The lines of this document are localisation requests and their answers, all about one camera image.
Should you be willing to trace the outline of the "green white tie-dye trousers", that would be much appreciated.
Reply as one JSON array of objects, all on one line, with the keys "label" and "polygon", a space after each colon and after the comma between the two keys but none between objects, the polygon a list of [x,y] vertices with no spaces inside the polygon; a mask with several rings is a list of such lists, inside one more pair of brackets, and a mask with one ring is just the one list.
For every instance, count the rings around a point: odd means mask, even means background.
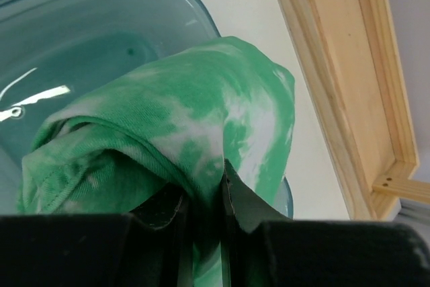
[{"label": "green white tie-dye trousers", "polygon": [[165,184],[196,216],[194,284],[222,283],[216,195],[224,164],[273,204],[295,121],[293,75],[217,38],[142,67],[49,116],[22,160],[22,214],[123,213]]}]

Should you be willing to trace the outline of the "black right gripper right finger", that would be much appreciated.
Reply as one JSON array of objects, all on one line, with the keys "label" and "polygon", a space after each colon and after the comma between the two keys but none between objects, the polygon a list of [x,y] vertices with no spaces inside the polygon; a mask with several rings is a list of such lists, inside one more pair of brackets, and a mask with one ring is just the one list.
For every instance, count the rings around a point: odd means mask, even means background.
[{"label": "black right gripper right finger", "polygon": [[429,285],[429,248],[405,224],[289,219],[229,161],[220,193],[225,286]]}]

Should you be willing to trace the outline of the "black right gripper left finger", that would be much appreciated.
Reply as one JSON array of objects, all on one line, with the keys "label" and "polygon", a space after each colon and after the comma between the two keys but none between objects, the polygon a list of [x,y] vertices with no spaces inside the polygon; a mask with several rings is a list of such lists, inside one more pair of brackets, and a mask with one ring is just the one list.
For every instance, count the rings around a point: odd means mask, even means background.
[{"label": "black right gripper left finger", "polygon": [[131,212],[3,216],[2,286],[191,286],[191,206],[167,185]]}]

